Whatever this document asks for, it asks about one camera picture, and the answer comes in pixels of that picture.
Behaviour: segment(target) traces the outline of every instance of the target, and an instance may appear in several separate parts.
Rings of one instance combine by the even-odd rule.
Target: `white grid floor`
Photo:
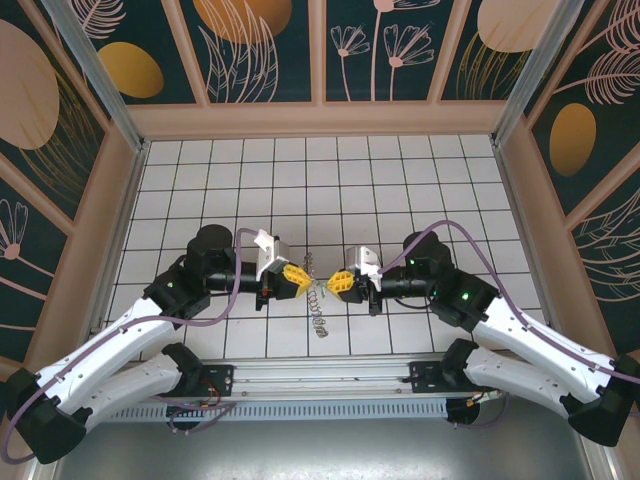
[[[409,233],[444,218],[480,241],[516,303],[544,321],[485,135],[154,142],[104,324],[184,253],[201,225],[277,234],[291,246],[292,262],[302,265],[310,251],[316,277],[326,279],[344,268],[346,247],[367,245],[389,262]],[[437,233],[459,268],[488,278],[461,234]],[[243,260],[256,256],[255,248],[243,250]],[[198,318],[215,318],[224,302],[212,299]],[[319,339],[306,298],[272,300],[262,312],[254,302],[240,295],[228,320],[181,328],[141,358],[175,341],[200,358],[222,359],[444,352],[455,338],[469,337],[395,302],[372,318],[366,304],[347,306],[328,294],[321,306],[330,333]]]

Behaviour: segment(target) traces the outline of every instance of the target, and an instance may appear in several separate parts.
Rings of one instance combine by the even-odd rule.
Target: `dark green wallpaper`
[[[497,17],[504,5],[504,2],[495,0],[471,2],[442,93],[442,100],[505,100],[511,93],[531,50],[508,53],[491,49],[481,38],[478,21],[481,6]],[[531,13],[525,10],[522,14],[530,15]],[[495,40],[495,42],[501,44],[503,50],[517,50],[515,48],[519,43],[517,28],[526,20],[525,16],[496,20],[495,24],[482,24],[483,32],[486,32],[485,38],[492,36],[502,38],[502,41]]]
[[[375,100],[426,100],[452,2],[421,0],[411,9],[397,3],[379,13],[374,2],[328,0],[327,101],[371,101],[372,78]]]
[[[0,356],[22,362],[67,237],[0,179]]]
[[[311,101],[307,0],[249,0],[250,14],[239,0],[180,6],[212,103]]]
[[[532,129],[567,214],[640,141],[640,6],[626,4],[609,3]]]
[[[573,230],[618,353],[640,349],[640,170]]]
[[[73,219],[104,131],[16,2],[0,29],[0,153]]]
[[[525,115],[527,116],[529,115],[529,113],[535,106],[536,102],[538,101],[538,98],[540,98],[542,91],[547,86],[549,77],[558,67],[558,64],[562,60],[562,57],[564,57],[564,54],[566,53],[567,48],[569,48],[569,45],[571,45],[571,42],[573,41],[573,37],[575,37],[576,33],[580,29],[580,25],[582,25],[584,18],[589,13],[589,10],[591,10],[591,7],[593,6],[594,2],[595,0],[585,0],[585,2],[582,4],[582,9],[580,10],[580,15],[578,16],[578,19],[573,24],[573,27],[571,27],[571,30],[569,30],[569,33],[565,37],[564,42],[562,42],[562,46],[558,50],[558,53],[556,54],[553,62],[551,62],[551,65],[547,69],[547,72],[545,73],[542,81],[538,85],[538,88],[536,88],[535,92],[533,92],[533,95],[531,96],[529,103],[527,103],[527,106],[524,109]]]

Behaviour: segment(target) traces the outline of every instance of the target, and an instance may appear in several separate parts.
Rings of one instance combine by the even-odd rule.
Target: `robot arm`
[[[404,248],[418,235],[407,237]],[[466,363],[458,368],[469,380],[522,394],[567,417],[587,438],[607,446],[617,443],[633,402],[640,399],[640,388],[607,371],[638,377],[640,365],[635,360],[626,355],[614,360],[588,350],[520,310],[521,318],[516,318],[495,287],[455,268],[449,249],[434,232],[407,254],[405,266],[395,266],[384,275],[377,255],[366,247],[352,247],[346,258],[347,268],[327,283],[338,298],[368,301],[369,313],[376,315],[385,298],[427,297],[440,320],[473,332],[478,339],[501,344],[532,364],[498,360],[484,349],[469,351],[468,358],[463,355]],[[495,370],[486,369],[485,361],[498,362]],[[546,385],[547,379],[552,388]]]

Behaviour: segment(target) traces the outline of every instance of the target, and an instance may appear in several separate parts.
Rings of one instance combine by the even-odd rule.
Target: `floor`
[[[518,230],[485,135],[369,136],[154,142],[145,166],[106,321],[116,320],[186,248],[201,225],[265,229],[316,278],[344,268],[344,249],[367,245],[382,262],[437,220],[462,224],[491,258],[516,303],[544,321]],[[459,268],[491,281],[458,232],[440,228]],[[255,260],[251,239],[243,260]],[[318,338],[304,296],[254,311],[241,295],[229,318],[181,328],[141,353],[184,342],[203,359],[444,352],[469,337],[424,312],[389,302],[385,313],[320,298],[329,336]],[[197,318],[215,318],[226,300]],[[424,305],[424,300],[414,304]]]

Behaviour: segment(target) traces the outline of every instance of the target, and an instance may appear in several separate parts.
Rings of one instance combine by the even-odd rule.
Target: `flower illustration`
[[[387,49],[389,65],[391,65],[391,86],[389,99],[393,100],[393,81],[396,68],[419,65],[433,61],[434,51],[428,48],[431,44],[429,26],[407,27],[398,37],[398,25],[384,29],[384,46]]]
[[[28,267],[43,273],[49,277],[53,277],[53,273],[34,265],[20,256],[20,245],[24,238],[24,232],[27,229],[27,219],[29,218],[29,209],[20,202],[16,202],[13,212],[7,199],[0,200],[0,259],[18,260]],[[9,279],[0,277],[0,283],[7,285],[32,297],[45,300],[47,297],[23,285],[12,282]]]
[[[382,13],[393,10],[417,10],[419,8],[433,7],[440,3],[440,0],[373,0],[376,10]]]
[[[20,256],[20,244],[27,228],[29,209],[16,202],[14,213],[6,199],[0,200],[0,258],[15,260]]]
[[[349,86],[347,85],[347,74],[344,67],[344,59],[350,55],[360,55],[368,52],[371,45],[366,41],[367,36],[362,31],[362,25],[359,27],[346,27],[344,32],[342,27],[333,27],[331,29],[331,39],[340,55],[340,63],[342,64],[342,81],[344,82],[344,91],[347,95],[347,101],[351,101],[349,94]]]

